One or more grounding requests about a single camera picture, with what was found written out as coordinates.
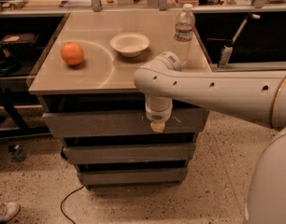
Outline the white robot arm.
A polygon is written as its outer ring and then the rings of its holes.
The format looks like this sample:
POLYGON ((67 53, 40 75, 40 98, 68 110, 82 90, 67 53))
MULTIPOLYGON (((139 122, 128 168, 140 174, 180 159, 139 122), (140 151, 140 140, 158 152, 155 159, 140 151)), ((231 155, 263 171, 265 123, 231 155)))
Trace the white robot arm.
POLYGON ((243 224, 286 224, 286 71, 183 71, 166 51, 137 68, 134 83, 159 125, 178 100, 277 130, 255 167, 243 224))

